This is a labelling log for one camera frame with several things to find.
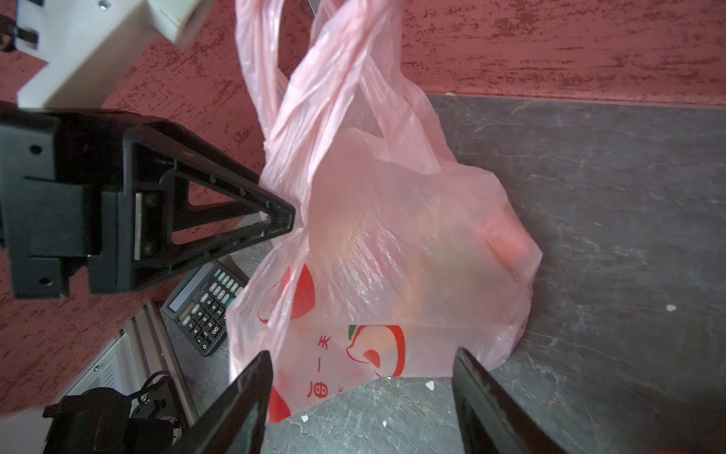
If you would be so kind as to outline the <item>pink plastic bag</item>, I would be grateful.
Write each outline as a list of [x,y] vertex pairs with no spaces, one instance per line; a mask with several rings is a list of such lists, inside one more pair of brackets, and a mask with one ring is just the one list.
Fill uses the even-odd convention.
[[542,252],[403,74],[403,9],[324,1],[286,76],[283,3],[236,3],[261,183],[295,209],[227,316],[232,376],[270,353],[270,423],[376,378],[450,376],[459,348],[493,370],[526,329]]

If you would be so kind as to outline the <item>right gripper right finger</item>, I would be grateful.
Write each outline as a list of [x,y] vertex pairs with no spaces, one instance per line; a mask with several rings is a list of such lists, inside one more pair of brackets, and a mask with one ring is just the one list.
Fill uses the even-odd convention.
[[463,347],[452,389],[466,453],[565,453]]

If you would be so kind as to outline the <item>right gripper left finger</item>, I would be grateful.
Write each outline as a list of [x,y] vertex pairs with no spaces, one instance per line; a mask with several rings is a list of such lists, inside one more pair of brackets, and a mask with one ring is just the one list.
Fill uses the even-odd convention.
[[259,453],[264,444],[273,369],[260,352],[167,453]]

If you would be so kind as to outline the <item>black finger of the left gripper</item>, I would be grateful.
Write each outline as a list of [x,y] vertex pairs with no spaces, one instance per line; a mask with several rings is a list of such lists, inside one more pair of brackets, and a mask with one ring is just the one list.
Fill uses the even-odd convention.
[[289,202],[180,125],[121,124],[90,149],[107,179],[90,293],[141,291],[292,230]]

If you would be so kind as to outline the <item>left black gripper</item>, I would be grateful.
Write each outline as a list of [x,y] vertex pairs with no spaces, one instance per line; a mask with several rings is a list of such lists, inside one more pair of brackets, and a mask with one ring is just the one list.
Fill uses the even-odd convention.
[[135,119],[2,105],[1,246],[16,298],[65,299],[81,268],[91,293],[134,291],[123,134]]

